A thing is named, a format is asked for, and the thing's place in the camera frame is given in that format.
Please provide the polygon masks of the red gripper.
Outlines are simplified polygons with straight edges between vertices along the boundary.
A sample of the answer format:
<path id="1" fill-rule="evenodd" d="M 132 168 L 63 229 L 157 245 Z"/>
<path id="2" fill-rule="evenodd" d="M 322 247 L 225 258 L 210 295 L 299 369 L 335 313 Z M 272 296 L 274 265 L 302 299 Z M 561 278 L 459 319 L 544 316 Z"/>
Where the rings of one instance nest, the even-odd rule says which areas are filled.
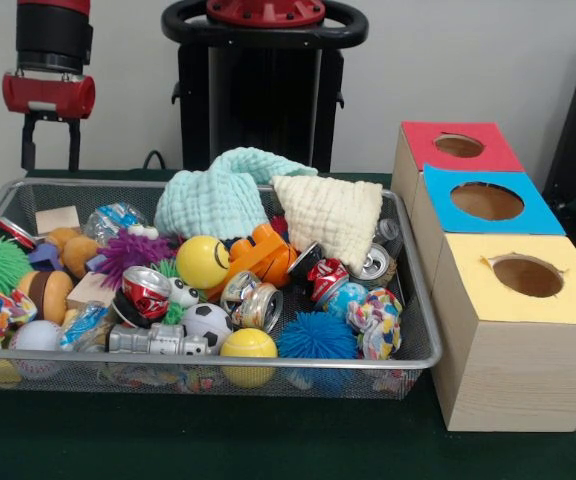
<path id="1" fill-rule="evenodd" d="M 90 76 L 75 76 L 72 80 L 50 80 L 5 73 L 2 78 L 2 94 L 9 111 L 25 114 L 21 168 L 26 171 L 35 169 L 36 146 L 33 135 L 37 117 L 34 112 L 54 112 L 59 118 L 66 118 L 69 128 L 68 169 L 78 171 L 81 143 L 79 119 L 87 119 L 94 108 L 94 79 Z"/>

